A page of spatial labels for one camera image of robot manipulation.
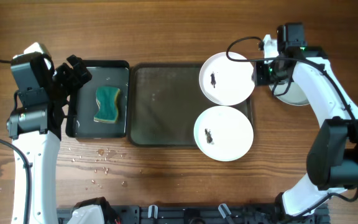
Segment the green yellow sponge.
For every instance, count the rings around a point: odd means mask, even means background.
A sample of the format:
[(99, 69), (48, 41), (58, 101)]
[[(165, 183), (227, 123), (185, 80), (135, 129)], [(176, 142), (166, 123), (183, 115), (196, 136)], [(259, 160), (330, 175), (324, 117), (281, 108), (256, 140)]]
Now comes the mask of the green yellow sponge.
[(115, 123), (118, 120), (119, 110), (117, 99), (121, 90), (113, 86), (100, 86), (96, 90), (98, 111), (94, 121), (100, 123)]

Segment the pale green plate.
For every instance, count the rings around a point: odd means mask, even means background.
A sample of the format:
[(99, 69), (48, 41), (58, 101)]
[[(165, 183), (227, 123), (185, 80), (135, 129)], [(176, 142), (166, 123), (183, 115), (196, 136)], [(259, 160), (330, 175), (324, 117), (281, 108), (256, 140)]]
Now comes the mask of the pale green plate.
[[(271, 91), (275, 95), (283, 93), (287, 89), (288, 83), (278, 84), (273, 91), (274, 84), (269, 85)], [(306, 106), (309, 105), (309, 101), (306, 95), (303, 93), (302, 89), (295, 83), (291, 82), (291, 85), (285, 95), (277, 97), (280, 101), (293, 105), (293, 106)]]

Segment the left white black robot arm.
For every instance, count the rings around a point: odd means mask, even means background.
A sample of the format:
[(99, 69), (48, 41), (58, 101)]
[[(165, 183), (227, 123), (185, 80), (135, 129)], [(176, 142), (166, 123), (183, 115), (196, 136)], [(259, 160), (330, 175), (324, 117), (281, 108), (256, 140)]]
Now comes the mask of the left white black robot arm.
[(18, 87), (7, 120), (14, 147), (12, 223), (57, 223), (56, 164), (67, 98), (92, 79), (84, 61), (71, 55), (54, 67), (46, 53), (16, 56), (11, 72)]

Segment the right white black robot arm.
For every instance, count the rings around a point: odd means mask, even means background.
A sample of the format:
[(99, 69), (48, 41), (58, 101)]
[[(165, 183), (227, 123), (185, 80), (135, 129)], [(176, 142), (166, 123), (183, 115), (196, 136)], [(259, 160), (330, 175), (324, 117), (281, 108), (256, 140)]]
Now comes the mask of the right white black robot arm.
[(358, 199), (358, 106), (337, 80), (325, 53), (317, 47), (263, 47), (255, 60), (258, 79), (288, 80), (305, 94), (319, 123), (306, 159), (306, 174), (276, 198), (282, 222), (304, 220), (324, 202)]

